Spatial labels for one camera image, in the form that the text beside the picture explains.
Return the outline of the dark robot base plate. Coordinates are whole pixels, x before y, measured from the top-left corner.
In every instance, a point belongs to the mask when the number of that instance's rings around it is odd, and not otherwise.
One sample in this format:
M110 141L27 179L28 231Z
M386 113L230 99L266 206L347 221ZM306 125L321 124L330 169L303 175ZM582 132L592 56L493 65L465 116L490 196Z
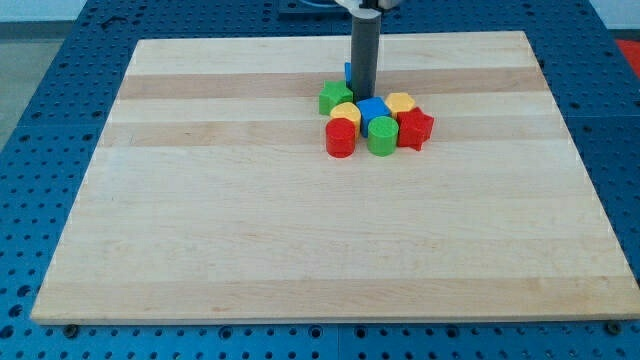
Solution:
M277 0L280 19L340 17L348 11L334 0Z

